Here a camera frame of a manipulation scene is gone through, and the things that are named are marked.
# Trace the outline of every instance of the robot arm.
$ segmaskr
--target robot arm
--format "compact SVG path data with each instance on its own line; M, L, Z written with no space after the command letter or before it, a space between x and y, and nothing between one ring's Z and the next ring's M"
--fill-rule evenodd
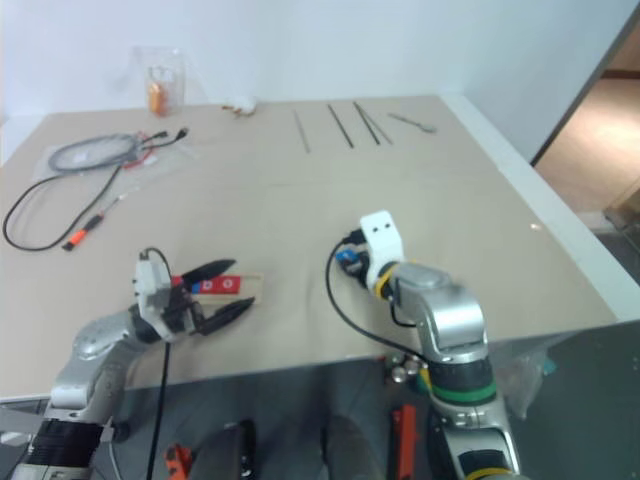
M456 479L518 475L518 455L475 297L445 272L406 262L388 212L363 217L356 237L367 248L338 253L343 270L416 324L434 413L427 436L439 442L430 452L432 465L442 464L441 470Z
M172 282L162 254L140 254L133 280L137 304L97 319L76 336L71 358L58 375L40 429L14 480L83 480L103 428L119 405L131 365L161 340L208 335L246 311L253 298L226 305L205 318L191 284L223 273L233 260L212 262Z

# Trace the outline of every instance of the yellow ring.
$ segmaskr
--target yellow ring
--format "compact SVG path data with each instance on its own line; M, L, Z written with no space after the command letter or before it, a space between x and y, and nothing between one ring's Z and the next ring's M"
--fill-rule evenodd
M465 480L478 480L479 478L488 477L489 475L500 475L505 473L511 473L511 470L506 468L481 468L475 472L466 476Z
M391 277L391 273L393 272L393 269L396 268L396 265L398 264L396 263L395 265L392 265L386 272L382 274L380 278L378 278L378 280L376 280L376 284L373 287L373 291L376 294L376 297L382 298L382 287L384 287L384 284L387 283L389 277Z

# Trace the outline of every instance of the beige table surface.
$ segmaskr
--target beige table surface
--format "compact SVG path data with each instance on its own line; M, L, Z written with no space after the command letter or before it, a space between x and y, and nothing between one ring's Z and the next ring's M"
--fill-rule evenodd
M437 97L365 100L391 136L376 146L350 102L268 104L234 118L216 106L156 119L140 110L47 117L1 170L3 214L53 145L112 133L186 125L180 151L193 158L114 208L74 252L25 253L2 243L0 398L43 394L87 322L133 303L136 255L154 245L174 272L235 258L236 272L264 274L264 301L241 321L173 350L171 382L374 355L384 348L331 309L323 268L358 219L385 208L408 258L444 269L478 297L490 340L610 324L614 314L465 128ZM299 113L311 146L296 130ZM386 116L438 127L426 135ZM105 173L97 173L98 183ZM59 182L29 203L12 232L42 243L69 222L96 178ZM334 271L338 301L360 325L417 345L386 304ZM130 386L159 382L161 350L132 371Z

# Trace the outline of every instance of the blue component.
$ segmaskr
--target blue component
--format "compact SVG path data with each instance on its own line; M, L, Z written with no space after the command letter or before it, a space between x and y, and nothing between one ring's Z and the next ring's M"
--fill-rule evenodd
M345 250L342 250L341 252L336 253L336 260L338 260L338 262L340 263L353 263L358 261L358 255L350 248L347 248Z

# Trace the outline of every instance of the red label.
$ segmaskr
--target red label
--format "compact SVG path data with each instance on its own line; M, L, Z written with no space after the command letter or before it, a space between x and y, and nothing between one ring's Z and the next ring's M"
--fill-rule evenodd
M232 295L240 292L240 275L220 275L212 280L200 282L200 291L204 294Z

